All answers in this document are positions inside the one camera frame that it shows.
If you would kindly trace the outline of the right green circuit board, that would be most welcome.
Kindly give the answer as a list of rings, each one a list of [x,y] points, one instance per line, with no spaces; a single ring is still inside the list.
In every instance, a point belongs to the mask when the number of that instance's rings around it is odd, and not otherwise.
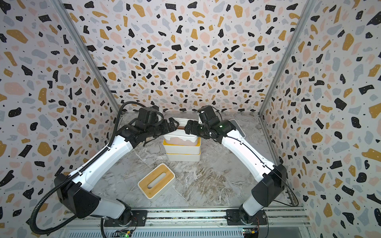
[[[259,229],[258,228],[243,229],[243,236],[244,238],[258,238]]]

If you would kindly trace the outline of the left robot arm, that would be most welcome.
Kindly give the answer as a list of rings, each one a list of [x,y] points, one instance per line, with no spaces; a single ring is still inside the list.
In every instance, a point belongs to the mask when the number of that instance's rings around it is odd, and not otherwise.
[[[142,107],[138,117],[121,128],[114,128],[114,139],[91,160],[69,174],[71,180],[57,191],[59,201],[76,218],[107,217],[119,226],[132,222],[131,207],[120,200],[101,198],[92,191],[98,181],[122,157],[147,139],[174,132],[179,122],[165,119],[155,107]]]

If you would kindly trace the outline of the green circuit board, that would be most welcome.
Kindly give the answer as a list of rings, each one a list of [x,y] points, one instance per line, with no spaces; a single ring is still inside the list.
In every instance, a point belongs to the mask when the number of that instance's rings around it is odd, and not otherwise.
[[[258,238],[259,229],[258,228],[243,229],[243,236],[244,238]]]
[[[112,234],[112,238],[131,238],[133,230],[117,230]]]

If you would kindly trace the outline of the aluminium corner post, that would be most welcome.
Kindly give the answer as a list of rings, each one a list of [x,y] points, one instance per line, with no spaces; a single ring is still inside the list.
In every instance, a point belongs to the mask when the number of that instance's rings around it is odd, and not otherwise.
[[[280,65],[276,71],[276,74],[274,76],[274,80],[272,81],[271,85],[268,88],[267,95],[263,101],[263,104],[260,108],[260,111],[258,113],[259,117],[261,118],[266,111],[266,107],[269,104],[271,100],[271,95],[275,91],[275,87],[277,86],[278,82],[280,81],[281,76],[283,75],[283,72],[287,66],[287,63],[293,54],[293,50],[296,47],[296,44],[298,43],[298,40],[300,39],[300,35],[304,29],[304,26],[307,22],[307,19],[309,15],[312,12],[312,9],[314,8],[316,1],[315,0],[308,0],[306,1],[306,5],[303,8],[303,11],[301,13],[300,19],[298,20],[298,23],[295,27],[295,31],[290,39],[290,42],[286,48],[286,51],[282,57],[282,60],[280,61]]]
[[[106,81],[103,78],[102,73],[98,69],[96,63],[94,62],[91,54],[89,53],[89,50],[87,49],[86,44],[82,41],[80,33],[78,32],[76,26],[74,25],[72,19],[70,18],[67,10],[65,9],[64,4],[62,1],[51,1],[53,8],[57,12],[58,16],[63,21],[66,29],[72,36],[72,39],[74,40],[75,44],[77,45],[77,48],[79,49],[81,55],[84,57],[86,63],[88,64],[90,70],[92,73],[94,73],[95,77],[97,78],[98,82],[100,83],[100,86],[102,87],[106,97],[108,98],[110,102],[110,106],[117,112],[119,110],[119,104],[117,103],[116,99],[112,95]]]

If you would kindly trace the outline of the yellow lid tissue box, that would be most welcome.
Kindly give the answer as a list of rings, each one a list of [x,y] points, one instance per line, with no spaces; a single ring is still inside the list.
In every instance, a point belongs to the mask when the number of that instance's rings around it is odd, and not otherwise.
[[[201,153],[201,139],[197,139],[196,145],[176,145],[168,144],[164,139],[163,146],[167,154],[189,154],[189,155],[198,155]]]
[[[169,161],[173,162],[199,162],[201,154],[166,154]]]
[[[149,200],[161,196],[175,181],[174,172],[164,163],[158,165],[138,182],[138,187]]]

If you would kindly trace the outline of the left green circuit board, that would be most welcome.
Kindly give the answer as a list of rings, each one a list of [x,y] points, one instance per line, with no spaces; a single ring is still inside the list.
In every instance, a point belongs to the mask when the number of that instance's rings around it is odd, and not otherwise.
[[[133,230],[117,230],[112,234],[112,238],[131,238]]]

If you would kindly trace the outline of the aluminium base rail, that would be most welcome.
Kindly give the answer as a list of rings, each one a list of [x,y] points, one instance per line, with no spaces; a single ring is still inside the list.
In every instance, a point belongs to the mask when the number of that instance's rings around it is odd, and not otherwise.
[[[59,238],[112,238],[117,230],[133,230],[132,238],[243,238],[243,229],[258,228],[259,238],[313,238],[301,207],[264,208],[267,225],[228,226],[227,209],[236,207],[138,208],[147,210],[144,227],[105,227],[100,219],[78,219],[58,232]]]

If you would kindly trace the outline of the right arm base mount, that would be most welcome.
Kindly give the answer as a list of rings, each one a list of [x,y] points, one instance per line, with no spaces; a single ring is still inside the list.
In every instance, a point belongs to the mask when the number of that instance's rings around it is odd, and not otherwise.
[[[255,215],[250,216],[243,208],[227,209],[225,219],[228,226],[257,226],[267,225],[267,215],[263,210],[258,211]]]

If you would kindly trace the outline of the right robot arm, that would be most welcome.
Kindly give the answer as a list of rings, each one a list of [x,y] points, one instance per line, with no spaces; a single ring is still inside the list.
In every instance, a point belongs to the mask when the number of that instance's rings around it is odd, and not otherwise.
[[[257,213],[268,207],[284,191],[286,168],[275,165],[262,156],[244,139],[239,128],[232,121],[221,120],[212,106],[203,106],[197,114],[200,122],[187,121],[185,133],[222,144],[237,156],[258,182],[239,208],[240,220],[244,224],[252,224]]]

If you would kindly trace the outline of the left aluminium corner post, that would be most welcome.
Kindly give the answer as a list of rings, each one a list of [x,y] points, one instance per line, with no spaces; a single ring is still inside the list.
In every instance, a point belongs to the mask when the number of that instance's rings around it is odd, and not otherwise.
[[[110,102],[110,106],[117,112],[119,110],[119,104],[117,103],[116,99],[112,95],[106,81],[103,78],[102,73],[98,69],[96,63],[94,62],[91,54],[89,53],[89,50],[87,49],[86,44],[82,41],[80,33],[78,32],[76,26],[74,25],[72,19],[70,18],[67,10],[65,9],[64,4],[62,1],[51,1],[53,8],[57,12],[58,16],[63,21],[66,29],[72,36],[72,39],[74,40],[75,44],[77,45],[77,48],[79,49],[81,55],[84,57],[86,63],[88,64],[90,70],[92,73],[94,73],[95,77],[97,78],[98,82],[100,83],[100,86],[102,87],[106,97],[108,98]]]

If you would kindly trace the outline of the right aluminium corner post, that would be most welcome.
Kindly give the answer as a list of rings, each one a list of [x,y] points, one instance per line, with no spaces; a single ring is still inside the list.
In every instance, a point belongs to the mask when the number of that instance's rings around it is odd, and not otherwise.
[[[272,81],[271,85],[268,88],[267,95],[263,101],[263,104],[260,108],[260,111],[258,113],[259,117],[261,118],[266,111],[266,107],[269,104],[271,100],[271,95],[275,91],[275,87],[277,86],[278,82],[280,81],[281,76],[283,75],[283,72],[287,66],[287,63],[293,54],[293,50],[296,47],[296,44],[298,43],[298,40],[300,39],[300,35],[304,29],[304,26],[307,22],[307,19],[309,15],[312,12],[312,9],[314,8],[316,1],[315,0],[308,0],[306,1],[306,5],[303,8],[303,11],[301,13],[300,19],[298,20],[298,23],[295,27],[295,31],[290,39],[290,42],[286,48],[286,51],[282,57],[282,60],[280,61],[280,65],[276,71],[276,74],[274,76],[274,80]]]

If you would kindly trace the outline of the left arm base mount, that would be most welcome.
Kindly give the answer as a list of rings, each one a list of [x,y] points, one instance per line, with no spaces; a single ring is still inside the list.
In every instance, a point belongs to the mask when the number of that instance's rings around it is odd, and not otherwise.
[[[124,212],[118,219],[109,218],[105,220],[104,226],[118,228],[144,227],[147,215],[147,210],[131,210]]]

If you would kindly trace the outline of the white pink tissue box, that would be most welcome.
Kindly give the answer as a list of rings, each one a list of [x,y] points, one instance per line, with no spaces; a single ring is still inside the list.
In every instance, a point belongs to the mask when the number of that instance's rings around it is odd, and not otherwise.
[[[172,145],[196,146],[198,137],[196,135],[186,134],[184,130],[189,119],[174,118],[174,120],[179,123],[179,126],[174,132],[164,135],[166,143]]]

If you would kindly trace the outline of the grey lid tissue box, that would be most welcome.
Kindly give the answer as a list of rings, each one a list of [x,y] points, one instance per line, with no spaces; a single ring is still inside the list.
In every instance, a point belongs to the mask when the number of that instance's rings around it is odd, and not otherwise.
[[[227,136],[228,137],[233,137],[236,139],[245,139],[246,135],[243,131],[243,129],[239,126],[236,120],[229,120],[229,122],[233,125],[235,128],[234,130],[230,131]]]

